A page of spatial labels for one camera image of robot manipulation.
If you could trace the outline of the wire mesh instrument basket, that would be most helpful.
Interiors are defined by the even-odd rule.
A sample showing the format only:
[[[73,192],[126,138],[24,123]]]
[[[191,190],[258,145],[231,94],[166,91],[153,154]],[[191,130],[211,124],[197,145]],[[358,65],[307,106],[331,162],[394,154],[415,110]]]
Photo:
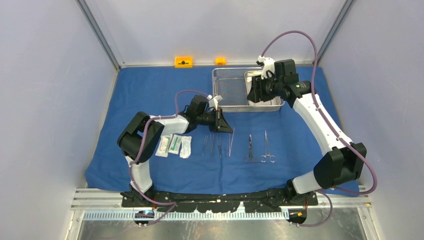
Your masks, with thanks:
[[[248,105],[245,72],[256,71],[260,67],[220,67],[212,71],[213,95],[221,95],[222,100],[218,106],[224,112],[248,113],[248,112],[275,112],[281,107],[275,106],[251,106]]]

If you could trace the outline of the steel surgical scissors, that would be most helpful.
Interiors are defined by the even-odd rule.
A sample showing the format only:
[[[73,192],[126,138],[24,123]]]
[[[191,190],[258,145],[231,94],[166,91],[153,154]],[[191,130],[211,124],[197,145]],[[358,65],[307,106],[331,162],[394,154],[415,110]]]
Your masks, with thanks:
[[[244,160],[250,163],[255,163],[257,161],[257,157],[253,153],[253,138],[251,134],[248,136],[248,153],[244,157]]]

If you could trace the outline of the clear plastic packet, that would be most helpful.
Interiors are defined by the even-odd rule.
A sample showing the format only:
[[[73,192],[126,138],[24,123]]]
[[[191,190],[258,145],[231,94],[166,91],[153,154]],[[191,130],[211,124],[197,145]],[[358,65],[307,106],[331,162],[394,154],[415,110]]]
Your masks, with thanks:
[[[187,159],[191,155],[191,136],[183,136],[181,138],[181,150],[179,156],[183,159]]]

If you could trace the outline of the blue surgical drape cloth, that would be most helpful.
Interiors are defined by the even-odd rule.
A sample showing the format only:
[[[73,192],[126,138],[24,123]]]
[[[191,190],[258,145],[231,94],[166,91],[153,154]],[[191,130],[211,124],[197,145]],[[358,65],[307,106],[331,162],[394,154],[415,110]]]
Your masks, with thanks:
[[[169,116],[188,105],[196,91],[213,92],[213,67],[128,67],[120,70],[93,158],[85,170],[90,188],[124,192],[129,189],[127,161],[117,140],[138,112]],[[322,158],[320,147],[303,119],[289,106],[271,112],[226,112],[234,129],[231,156],[229,135],[217,133],[222,141],[222,158],[208,139],[202,155],[207,126],[190,133],[191,155],[181,158],[153,156],[150,176],[158,191],[182,194],[238,194],[282,188],[288,179],[311,171]],[[261,162],[265,153],[264,131],[276,161]],[[246,162],[252,135],[256,162]]]

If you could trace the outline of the steel surgical forceps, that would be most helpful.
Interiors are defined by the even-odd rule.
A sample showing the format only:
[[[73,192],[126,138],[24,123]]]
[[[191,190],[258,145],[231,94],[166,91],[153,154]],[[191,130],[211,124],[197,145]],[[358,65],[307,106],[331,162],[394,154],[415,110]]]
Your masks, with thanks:
[[[267,161],[271,163],[276,162],[276,157],[270,153],[268,133],[266,130],[264,131],[264,154],[260,156],[260,161],[262,163],[265,163]]]

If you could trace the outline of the green white small packet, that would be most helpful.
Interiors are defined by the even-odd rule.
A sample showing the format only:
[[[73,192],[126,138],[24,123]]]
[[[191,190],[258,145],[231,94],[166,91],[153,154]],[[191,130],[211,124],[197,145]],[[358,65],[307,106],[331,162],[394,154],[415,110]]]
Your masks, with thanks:
[[[178,155],[182,143],[182,136],[173,134],[168,146],[168,153]]]

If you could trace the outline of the white sterile pouch packet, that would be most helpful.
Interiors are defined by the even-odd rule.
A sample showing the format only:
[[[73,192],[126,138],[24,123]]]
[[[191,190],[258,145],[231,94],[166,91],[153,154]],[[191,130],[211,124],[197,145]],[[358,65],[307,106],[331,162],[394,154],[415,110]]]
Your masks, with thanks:
[[[173,134],[162,135],[156,150],[157,157],[167,158],[169,155],[169,146],[171,144]]]

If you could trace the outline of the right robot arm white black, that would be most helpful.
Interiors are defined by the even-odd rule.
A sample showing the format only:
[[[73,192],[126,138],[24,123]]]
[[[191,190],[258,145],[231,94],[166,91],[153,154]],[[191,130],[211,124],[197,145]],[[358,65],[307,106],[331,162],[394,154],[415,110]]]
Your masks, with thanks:
[[[286,182],[287,202],[299,205],[310,192],[357,180],[362,174],[366,147],[353,143],[336,125],[316,93],[314,81],[300,81],[292,59],[275,61],[259,56],[256,63],[262,70],[252,77],[247,99],[258,103],[279,97],[287,102],[304,120],[322,153],[313,170]]]

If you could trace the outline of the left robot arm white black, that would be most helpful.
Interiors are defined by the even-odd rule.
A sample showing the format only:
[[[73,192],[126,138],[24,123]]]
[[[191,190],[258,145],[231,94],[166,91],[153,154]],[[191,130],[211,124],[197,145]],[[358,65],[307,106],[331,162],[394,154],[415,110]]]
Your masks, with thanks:
[[[148,207],[154,199],[149,190],[153,185],[149,160],[161,137],[188,134],[199,125],[207,126],[212,133],[234,132],[219,107],[222,100],[221,95],[195,95],[183,111],[169,116],[153,116],[140,111],[125,127],[117,145],[129,167],[130,185],[136,190],[134,200],[141,207]]]

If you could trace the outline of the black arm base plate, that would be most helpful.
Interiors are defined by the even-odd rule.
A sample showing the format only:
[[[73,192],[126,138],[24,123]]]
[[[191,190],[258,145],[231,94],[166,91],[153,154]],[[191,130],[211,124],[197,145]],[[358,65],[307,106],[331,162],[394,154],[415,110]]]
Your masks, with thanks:
[[[236,193],[236,194],[186,194],[149,189],[145,195],[156,203],[149,202],[132,186],[129,191],[121,192],[121,206],[124,208],[151,207],[160,213],[171,209],[171,212],[193,213],[234,213],[243,206],[247,213],[273,213],[280,207],[299,206],[310,207],[318,205],[315,193],[305,193],[288,198],[284,189],[270,188],[267,190]]]

